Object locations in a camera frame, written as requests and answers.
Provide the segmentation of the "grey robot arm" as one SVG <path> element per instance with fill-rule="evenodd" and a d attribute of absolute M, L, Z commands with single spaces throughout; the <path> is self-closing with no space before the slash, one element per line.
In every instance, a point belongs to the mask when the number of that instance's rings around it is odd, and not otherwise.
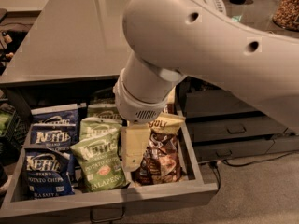
<path fill-rule="evenodd" d="M 113 88 L 120 115 L 148 123 L 185 77 L 229 91 L 299 128 L 299 41 L 227 17 L 221 0 L 130 0 L 122 29 L 132 53 Z"/>

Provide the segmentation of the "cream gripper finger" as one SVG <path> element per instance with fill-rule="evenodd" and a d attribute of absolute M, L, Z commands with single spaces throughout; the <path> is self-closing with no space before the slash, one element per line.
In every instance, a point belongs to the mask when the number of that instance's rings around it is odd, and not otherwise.
<path fill-rule="evenodd" d="M 140 166 L 150 133 L 148 124 L 121 128 L 121 157 L 125 172 L 135 171 Z"/>

